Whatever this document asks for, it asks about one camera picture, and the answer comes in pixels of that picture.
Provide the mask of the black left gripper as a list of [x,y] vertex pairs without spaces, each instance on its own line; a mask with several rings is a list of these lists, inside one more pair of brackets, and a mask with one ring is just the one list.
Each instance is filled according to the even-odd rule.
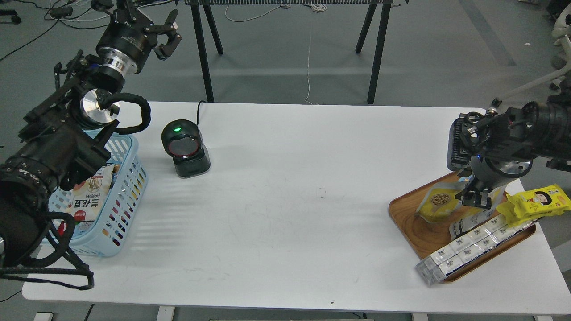
[[[155,24],[132,0],[117,0],[110,23],[96,45],[96,53],[102,58],[125,57],[126,72],[138,74],[157,44],[156,37],[149,40],[148,34],[176,33],[178,14],[178,11],[171,11],[163,24]],[[180,34],[168,35],[166,43],[154,48],[157,58],[166,60],[171,57],[181,40]]]

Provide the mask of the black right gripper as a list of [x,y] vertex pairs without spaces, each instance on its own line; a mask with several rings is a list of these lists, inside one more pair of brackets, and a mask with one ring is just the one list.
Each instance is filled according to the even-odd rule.
[[530,172],[534,156],[526,137],[529,121],[523,111],[460,114],[449,129],[447,166],[465,187],[455,195],[463,206],[491,209],[493,194]]

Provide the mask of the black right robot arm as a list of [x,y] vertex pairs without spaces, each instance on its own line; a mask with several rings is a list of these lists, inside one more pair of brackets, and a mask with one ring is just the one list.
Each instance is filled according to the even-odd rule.
[[490,209],[491,192],[530,172],[533,160],[570,171],[570,104],[530,102],[498,114],[460,114],[449,130],[447,166],[469,181],[455,198],[464,206]]

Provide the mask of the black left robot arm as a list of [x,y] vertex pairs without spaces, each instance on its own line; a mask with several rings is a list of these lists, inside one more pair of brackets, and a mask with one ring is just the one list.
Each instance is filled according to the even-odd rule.
[[19,137],[24,143],[1,165],[1,278],[30,283],[30,274],[85,276],[85,286],[53,281],[76,290],[94,287],[94,274],[71,249],[74,218],[51,212],[57,189],[71,190],[103,167],[112,134],[134,134],[151,122],[149,102],[124,93],[128,74],[143,69],[151,51],[165,60],[182,37],[173,9],[155,24],[131,0],[93,0],[91,8],[108,14],[109,24],[96,55],[78,51],[62,85],[26,116]]

